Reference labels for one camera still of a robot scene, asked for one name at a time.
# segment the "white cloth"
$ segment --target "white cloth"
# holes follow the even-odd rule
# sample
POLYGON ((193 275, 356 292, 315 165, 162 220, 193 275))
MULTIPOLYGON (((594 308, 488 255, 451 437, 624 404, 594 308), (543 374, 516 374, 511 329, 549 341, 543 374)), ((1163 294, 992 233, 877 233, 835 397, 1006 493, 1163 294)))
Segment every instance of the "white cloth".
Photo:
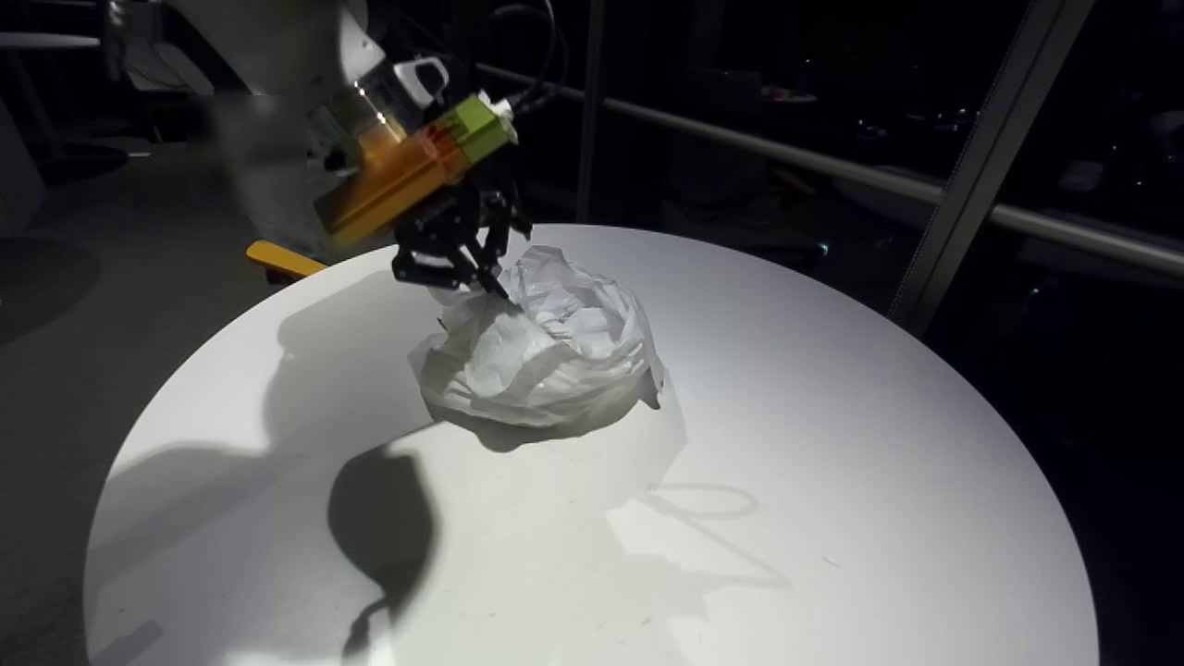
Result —
POLYGON ((504 277, 511 302, 451 308, 422 374, 432 407, 531 426, 599 426, 660 397, 664 367, 643 308, 560 247, 531 247, 504 277))

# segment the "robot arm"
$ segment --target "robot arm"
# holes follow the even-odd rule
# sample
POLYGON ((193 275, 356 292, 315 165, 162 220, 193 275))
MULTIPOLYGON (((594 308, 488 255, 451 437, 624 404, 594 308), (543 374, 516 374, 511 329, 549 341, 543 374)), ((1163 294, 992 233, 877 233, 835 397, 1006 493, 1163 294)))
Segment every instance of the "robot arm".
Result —
POLYGON ((465 170, 516 141, 507 102, 469 95, 426 120, 449 86, 443 61, 388 61, 362 30, 362 3, 113 0, 108 13, 135 86, 211 106, 269 247, 335 263, 398 235, 400 277, 501 292, 504 235, 525 217, 516 194, 473 188, 465 170))

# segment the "white round table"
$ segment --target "white round table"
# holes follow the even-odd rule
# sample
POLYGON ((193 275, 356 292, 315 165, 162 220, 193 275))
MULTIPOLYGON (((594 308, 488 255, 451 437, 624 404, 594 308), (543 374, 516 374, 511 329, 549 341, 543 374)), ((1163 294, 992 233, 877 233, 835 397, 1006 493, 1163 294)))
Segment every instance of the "white round table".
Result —
POLYGON ((443 294, 388 250, 315 275, 126 437, 90 539, 93 662, 1099 662, 1050 485, 913 335, 698 240, 538 245, 642 294, 660 411, 566 439, 432 420, 416 354, 443 294))

